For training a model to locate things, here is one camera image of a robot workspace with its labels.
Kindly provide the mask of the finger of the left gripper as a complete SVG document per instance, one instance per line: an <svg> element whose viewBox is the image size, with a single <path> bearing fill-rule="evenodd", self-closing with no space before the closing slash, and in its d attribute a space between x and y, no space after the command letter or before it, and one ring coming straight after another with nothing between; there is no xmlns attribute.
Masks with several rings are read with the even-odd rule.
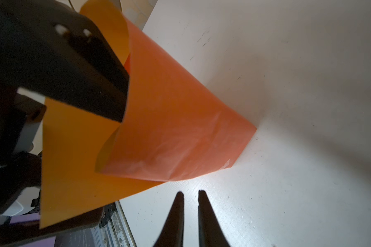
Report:
<svg viewBox="0 0 371 247"><path fill-rule="evenodd" d="M0 1L0 82L121 122L129 74L89 18L57 1Z"/></svg>

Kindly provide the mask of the yellow orange wrapping paper sheet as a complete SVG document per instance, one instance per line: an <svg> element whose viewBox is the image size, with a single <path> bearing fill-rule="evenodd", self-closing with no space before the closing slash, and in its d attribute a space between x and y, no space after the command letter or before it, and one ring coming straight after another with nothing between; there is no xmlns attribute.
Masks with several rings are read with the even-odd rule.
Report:
<svg viewBox="0 0 371 247"><path fill-rule="evenodd" d="M130 75L126 112L117 123L45 100L41 228L230 168L256 132L110 1L87 1L80 12Z"/></svg>

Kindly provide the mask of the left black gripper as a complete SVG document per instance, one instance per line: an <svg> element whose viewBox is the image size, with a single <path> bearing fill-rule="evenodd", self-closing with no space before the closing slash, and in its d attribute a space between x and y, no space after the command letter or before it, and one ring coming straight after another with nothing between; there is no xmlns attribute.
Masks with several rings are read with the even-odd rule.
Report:
<svg viewBox="0 0 371 247"><path fill-rule="evenodd" d="M31 153L46 106L0 83L0 215L27 187L41 186L41 157Z"/></svg>

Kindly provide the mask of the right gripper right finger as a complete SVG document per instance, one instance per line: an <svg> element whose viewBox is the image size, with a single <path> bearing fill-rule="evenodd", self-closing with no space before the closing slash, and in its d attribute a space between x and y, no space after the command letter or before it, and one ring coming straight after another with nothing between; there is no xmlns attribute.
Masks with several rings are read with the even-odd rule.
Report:
<svg viewBox="0 0 371 247"><path fill-rule="evenodd" d="M198 236L200 247L230 247L204 190L198 192Z"/></svg>

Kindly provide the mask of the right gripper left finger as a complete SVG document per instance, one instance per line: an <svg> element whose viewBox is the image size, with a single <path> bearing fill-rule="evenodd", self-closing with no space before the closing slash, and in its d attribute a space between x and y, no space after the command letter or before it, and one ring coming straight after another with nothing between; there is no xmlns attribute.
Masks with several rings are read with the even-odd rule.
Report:
<svg viewBox="0 0 371 247"><path fill-rule="evenodd" d="M182 247L184 233L184 194L176 194L170 212L154 247Z"/></svg>

